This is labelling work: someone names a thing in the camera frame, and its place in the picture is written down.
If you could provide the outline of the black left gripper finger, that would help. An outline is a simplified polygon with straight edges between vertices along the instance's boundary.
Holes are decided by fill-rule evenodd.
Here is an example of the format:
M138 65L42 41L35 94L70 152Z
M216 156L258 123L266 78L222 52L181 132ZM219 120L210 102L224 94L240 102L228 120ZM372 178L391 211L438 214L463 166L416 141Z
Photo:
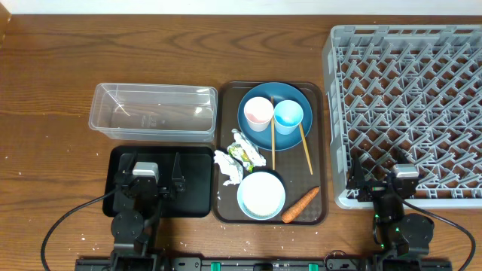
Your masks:
M185 178L182 174L181 164L180 164L181 154L177 152L175 154L173 169L172 169L172 181L174 183L184 183Z
M138 157L138 154L137 152L133 152L131 157L130 157L130 160L127 164L127 167L123 170L123 174L132 174L133 173L133 169L135 167L135 164L137 162L137 157Z

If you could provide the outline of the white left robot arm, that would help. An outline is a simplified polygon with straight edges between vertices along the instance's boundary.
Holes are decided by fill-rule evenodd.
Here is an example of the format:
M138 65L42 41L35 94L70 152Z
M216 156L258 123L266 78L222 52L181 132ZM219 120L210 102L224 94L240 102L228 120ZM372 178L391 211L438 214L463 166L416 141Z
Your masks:
M168 182L160 180L156 163L139 162L133 153L127 166L114 175L114 184L133 203L121 208L111 223L114 249L109 269L170 270L169 259L153 246L163 205L185 191L180 154L175 155Z

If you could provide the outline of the orange carrot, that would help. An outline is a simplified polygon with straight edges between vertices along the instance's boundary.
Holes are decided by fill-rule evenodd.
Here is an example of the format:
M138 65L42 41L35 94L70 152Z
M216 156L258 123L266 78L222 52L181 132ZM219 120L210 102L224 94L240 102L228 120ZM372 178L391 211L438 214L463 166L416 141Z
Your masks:
M311 203L319 191L320 187L314 187L302 196L294 205L282 214L282 222L285 224L291 223Z

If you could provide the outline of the wooden chopstick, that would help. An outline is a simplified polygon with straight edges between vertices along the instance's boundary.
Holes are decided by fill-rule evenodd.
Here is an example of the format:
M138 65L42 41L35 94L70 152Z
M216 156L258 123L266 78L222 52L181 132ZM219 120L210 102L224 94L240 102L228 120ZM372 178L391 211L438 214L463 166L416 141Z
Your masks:
M273 113L270 120L271 130L271 157L272 157L272 170L276 170L276 135L275 135L275 123L274 123L274 98L270 97L270 102L273 107Z
M307 141L306 141L306 136L305 136L305 133L304 133L304 128L303 128L302 123L299 123L298 126L299 126L300 136L301 136L302 143L303 143L303 147L304 147L304 153L305 153L305 156L306 156L306 159L307 159L307 165L308 165L310 174L313 175L313 167L312 167L312 163L311 163L310 152L309 152L308 146L307 146Z

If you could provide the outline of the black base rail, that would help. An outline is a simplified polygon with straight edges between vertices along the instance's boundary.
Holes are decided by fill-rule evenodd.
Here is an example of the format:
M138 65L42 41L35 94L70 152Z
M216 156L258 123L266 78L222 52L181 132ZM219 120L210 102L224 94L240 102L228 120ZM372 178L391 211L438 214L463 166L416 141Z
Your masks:
M328 258L327 260L202 260L196 257L178 257L172 260L140 259L78 259L75 270L166 270L166 271L335 271L375 270L368 260Z

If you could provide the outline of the pile of white rice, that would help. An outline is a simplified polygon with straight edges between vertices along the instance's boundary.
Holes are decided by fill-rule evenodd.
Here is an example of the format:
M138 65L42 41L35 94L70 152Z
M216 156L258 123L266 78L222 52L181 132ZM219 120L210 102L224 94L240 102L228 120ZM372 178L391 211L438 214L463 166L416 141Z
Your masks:
M272 178L243 182L241 199L244 207L253 216L273 215L282 201L283 189L279 181Z

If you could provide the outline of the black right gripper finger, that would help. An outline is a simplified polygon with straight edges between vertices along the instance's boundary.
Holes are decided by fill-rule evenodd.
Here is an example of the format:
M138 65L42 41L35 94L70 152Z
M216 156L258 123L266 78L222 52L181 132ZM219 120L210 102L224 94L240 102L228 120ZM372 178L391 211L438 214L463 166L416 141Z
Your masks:
M393 154L397 164L410 164L410 161L407 159L403 149L394 147Z
M362 183L365 181L365 174L357 153L352 155L352 167L349 171L349 183Z

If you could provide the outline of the white tissue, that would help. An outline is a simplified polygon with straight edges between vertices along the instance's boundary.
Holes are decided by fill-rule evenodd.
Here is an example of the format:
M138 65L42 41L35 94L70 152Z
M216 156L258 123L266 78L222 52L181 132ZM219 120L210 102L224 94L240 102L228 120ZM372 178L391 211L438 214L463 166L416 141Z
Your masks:
M218 164L221 174L229 176L223 183L224 186L240 184L243 180L243 167L230 155L216 150L214 163Z

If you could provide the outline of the green food wrapper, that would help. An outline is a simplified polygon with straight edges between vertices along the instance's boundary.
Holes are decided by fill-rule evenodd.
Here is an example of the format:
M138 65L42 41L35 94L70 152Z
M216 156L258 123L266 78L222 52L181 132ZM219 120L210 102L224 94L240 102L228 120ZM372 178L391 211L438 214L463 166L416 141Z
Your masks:
M227 152L233 158L241 162L248 172L253 172L255 167L267 165L266 159L260 154L258 147L254 145L243 132L232 129L234 142L227 147Z

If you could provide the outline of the grey plastic dishwasher rack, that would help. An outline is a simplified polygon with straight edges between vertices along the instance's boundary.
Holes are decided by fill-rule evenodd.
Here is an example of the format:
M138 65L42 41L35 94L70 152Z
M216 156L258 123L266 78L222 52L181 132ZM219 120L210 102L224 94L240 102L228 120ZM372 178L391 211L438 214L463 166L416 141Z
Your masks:
M366 209L346 188L357 155L382 179L402 152L424 209L481 206L481 27L335 26L322 51L334 200Z

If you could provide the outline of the pink plastic cup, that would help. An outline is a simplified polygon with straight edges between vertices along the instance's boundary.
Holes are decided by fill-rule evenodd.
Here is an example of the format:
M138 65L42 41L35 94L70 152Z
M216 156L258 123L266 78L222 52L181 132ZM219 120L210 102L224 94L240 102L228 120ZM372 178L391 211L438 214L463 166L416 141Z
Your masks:
M270 125L274 107L270 100L257 96L246 102L243 113L249 127L255 132L262 132Z

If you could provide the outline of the clear plastic waste bin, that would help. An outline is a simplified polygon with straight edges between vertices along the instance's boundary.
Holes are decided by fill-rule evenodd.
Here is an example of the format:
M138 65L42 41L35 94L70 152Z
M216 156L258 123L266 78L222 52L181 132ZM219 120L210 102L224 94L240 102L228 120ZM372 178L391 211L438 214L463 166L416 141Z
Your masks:
M210 142L217 110L214 87L101 83L95 89L89 127L110 139Z

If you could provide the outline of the light blue rice bowl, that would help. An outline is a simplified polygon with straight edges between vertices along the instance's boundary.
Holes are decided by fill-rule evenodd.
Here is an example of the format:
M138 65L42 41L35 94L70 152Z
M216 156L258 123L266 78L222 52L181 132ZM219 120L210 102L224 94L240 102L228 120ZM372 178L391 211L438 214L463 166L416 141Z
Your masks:
M238 206L251 219L266 221L276 217L285 205L285 188L269 172L253 172L246 176L236 192Z

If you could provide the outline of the light blue plastic cup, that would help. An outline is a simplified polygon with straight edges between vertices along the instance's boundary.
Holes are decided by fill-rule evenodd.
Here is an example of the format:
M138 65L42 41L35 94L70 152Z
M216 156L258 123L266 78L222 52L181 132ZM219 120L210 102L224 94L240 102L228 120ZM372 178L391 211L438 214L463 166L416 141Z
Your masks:
M283 100L274 108L275 129L281 135L294 132L303 118L304 111L295 101Z

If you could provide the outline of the black plastic tray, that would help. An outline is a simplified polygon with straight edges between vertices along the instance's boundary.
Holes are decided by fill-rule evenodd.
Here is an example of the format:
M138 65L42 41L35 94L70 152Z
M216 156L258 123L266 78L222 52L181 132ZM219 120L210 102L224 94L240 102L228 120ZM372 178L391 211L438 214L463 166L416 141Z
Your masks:
M211 209L213 151L206 146L118 146L110 153L105 190L115 187L114 175L128 167L132 154L139 162L156 163L159 182L164 187L173 183L175 161L185 180L185 190L161 201L162 218L202 218Z

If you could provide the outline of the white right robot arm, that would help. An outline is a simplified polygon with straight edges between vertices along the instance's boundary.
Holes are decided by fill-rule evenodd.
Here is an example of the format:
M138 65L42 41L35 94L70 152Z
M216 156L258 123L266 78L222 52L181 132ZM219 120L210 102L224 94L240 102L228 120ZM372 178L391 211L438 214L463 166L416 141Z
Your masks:
M372 202L374 241L382 247L359 264L361 270L421 270L421 258L429 254L434 222L420 214L405 214L404 200L413 196L419 172L399 153L398 162L383 180L366 179L360 159L352 156L346 188L357 190L359 202Z

